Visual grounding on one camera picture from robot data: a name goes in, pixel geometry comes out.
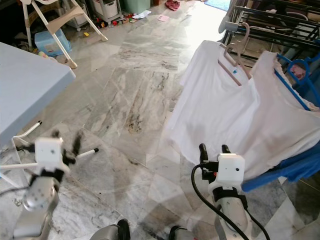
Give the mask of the blue floor mat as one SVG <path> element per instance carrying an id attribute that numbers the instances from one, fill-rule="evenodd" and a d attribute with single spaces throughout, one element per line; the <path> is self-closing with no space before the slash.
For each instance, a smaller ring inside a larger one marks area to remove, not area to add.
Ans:
<path id="1" fill-rule="evenodd" d="M 205 0 L 205 5 L 219 9 L 222 11 L 228 11 L 231 0 Z"/>

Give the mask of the black metal drying rack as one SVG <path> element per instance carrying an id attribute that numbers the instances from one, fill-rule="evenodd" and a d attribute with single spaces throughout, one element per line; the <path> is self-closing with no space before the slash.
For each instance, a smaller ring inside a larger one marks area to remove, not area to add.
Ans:
<path id="1" fill-rule="evenodd" d="M 320 52 L 320 0 L 230 0 L 218 28 L 246 58 L 263 51 L 288 58 Z"/>

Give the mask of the green plastic bin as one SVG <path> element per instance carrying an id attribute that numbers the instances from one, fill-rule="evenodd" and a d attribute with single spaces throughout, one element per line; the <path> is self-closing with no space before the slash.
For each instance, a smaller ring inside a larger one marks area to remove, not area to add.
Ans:
<path id="1" fill-rule="evenodd" d="M 151 8 L 152 0 L 119 0 L 119 2 L 123 12 L 141 14 Z"/>

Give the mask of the robot left leg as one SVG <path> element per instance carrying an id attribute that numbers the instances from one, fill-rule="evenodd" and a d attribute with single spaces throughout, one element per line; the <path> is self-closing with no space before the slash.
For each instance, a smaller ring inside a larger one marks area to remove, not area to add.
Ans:
<path id="1" fill-rule="evenodd" d="M 111 224 L 96 231 L 89 240 L 130 240 L 130 224 L 126 219 L 120 219 L 116 224 Z"/>

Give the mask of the pink cloth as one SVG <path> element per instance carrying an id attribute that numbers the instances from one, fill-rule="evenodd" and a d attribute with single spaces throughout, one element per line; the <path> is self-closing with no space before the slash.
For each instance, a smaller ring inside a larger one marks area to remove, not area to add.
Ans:
<path id="1" fill-rule="evenodd" d="M 167 0 L 165 2 L 165 7 L 171 11 L 178 11 L 179 7 L 181 6 L 181 3 L 179 0 Z"/>

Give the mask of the white t-shirt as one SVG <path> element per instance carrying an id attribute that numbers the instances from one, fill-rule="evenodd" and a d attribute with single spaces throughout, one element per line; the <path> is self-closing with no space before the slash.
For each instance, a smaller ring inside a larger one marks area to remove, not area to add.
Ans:
<path id="1" fill-rule="evenodd" d="M 219 42 L 202 41 L 182 74 L 182 93 L 163 128 L 163 144 L 192 163 L 199 162 L 199 144 L 210 157 L 221 153 L 222 145 L 231 151 L 240 146 L 259 105 L 251 72 L 233 67 Z"/>

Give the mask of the white storage cart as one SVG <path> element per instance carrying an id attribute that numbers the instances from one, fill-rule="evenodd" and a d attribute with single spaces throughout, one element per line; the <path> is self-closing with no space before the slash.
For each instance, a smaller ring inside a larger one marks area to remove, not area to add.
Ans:
<path id="1" fill-rule="evenodd" d="M 93 10 L 92 19 L 98 24 L 105 22 L 111 25 L 125 19 L 120 0 L 86 0 L 86 4 Z"/>

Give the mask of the light blue folding table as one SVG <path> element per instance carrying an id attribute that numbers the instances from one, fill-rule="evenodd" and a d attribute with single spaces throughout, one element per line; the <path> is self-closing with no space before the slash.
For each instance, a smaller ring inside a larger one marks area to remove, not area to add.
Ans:
<path id="1" fill-rule="evenodd" d="M 18 134 L 75 80 L 69 66 L 0 44 L 0 146 Z"/>

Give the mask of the white baby high chair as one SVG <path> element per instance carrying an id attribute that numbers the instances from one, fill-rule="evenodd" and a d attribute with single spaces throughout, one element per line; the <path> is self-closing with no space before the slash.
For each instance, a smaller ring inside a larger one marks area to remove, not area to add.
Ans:
<path id="1" fill-rule="evenodd" d="M 69 62 L 69 67 L 71 69 L 76 69 L 78 65 L 73 61 L 70 57 L 70 54 L 66 51 L 62 42 L 57 37 L 56 32 L 59 30 L 63 25 L 69 22 L 71 19 L 77 18 L 78 16 L 82 16 L 87 20 L 87 23 L 94 29 L 94 31 L 101 37 L 101 41 L 106 42 L 108 38 L 100 32 L 99 28 L 92 22 L 91 18 L 87 16 L 87 14 L 83 11 L 82 7 L 76 2 L 76 0 L 70 0 L 73 7 L 68 10 L 66 13 L 62 14 L 60 17 L 48 22 L 45 18 L 44 14 L 42 13 L 41 9 L 37 6 L 36 2 L 41 3 L 42 5 L 50 5 L 57 0 L 19 0 L 22 3 L 22 11 L 23 11 L 23 20 L 26 29 L 26 37 L 27 37 L 27 50 L 32 51 L 32 37 L 31 37 L 31 30 L 30 30 L 30 18 L 28 14 L 28 5 L 32 5 L 34 7 L 35 12 L 38 14 L 39 18 L 44 23 L 46 29 L 50 33 L 51 37 L 55 40 L 55 43 L 60 47 L 62 53 L 66 57 Z"/>

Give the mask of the light blue plastic stool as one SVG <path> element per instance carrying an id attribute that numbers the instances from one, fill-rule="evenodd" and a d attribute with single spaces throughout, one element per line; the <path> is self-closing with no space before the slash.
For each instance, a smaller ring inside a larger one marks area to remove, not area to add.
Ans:
<path id="1" fill-rule="evenodd" d="M 55 32 L 55 36 L 61 42 L 61 45 L 64 46 L 66 52 L 70 53 L 72 50 L 71 44 L 64 35 L 63 30 L 58 29 L 57 32 Z M 57 41 L 55 41 L 48 31 L 37 32 L 34 35 L 33 41 L 38 51 L 45 53 L 48 57 L 57 57 L 64 54 L 58 46 Z"/>

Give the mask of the white paper sheet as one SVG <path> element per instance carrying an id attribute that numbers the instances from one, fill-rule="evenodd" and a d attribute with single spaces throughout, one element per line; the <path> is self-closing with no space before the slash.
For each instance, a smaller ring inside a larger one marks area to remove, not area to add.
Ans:
<path id="1" fill-rule="evenodd" d="M 144 10 L 141 13 L 135 14 L 132 18 L 133 19 L 144 19 L 151 13 L 152 13 L 151 10 Z"/>

